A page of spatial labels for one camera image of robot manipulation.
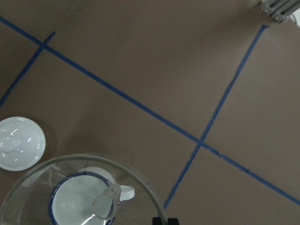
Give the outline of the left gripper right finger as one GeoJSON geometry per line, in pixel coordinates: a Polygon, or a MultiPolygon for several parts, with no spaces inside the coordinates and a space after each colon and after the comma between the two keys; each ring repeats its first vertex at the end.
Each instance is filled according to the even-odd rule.
{"type": "Polygon", "coordinates": [[[168,225],[179,225],[179,220],[177,218],[168,218],[167,220],[168,225]]]}

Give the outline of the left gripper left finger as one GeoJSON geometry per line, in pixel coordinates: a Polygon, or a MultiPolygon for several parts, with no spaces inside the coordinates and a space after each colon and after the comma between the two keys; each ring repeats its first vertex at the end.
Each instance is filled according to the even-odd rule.
{"type": "Polygon", "coordinates": [[[162,220],[160,217],[154,217],[152,219],[152,225],[162,225],[162,220]]]}

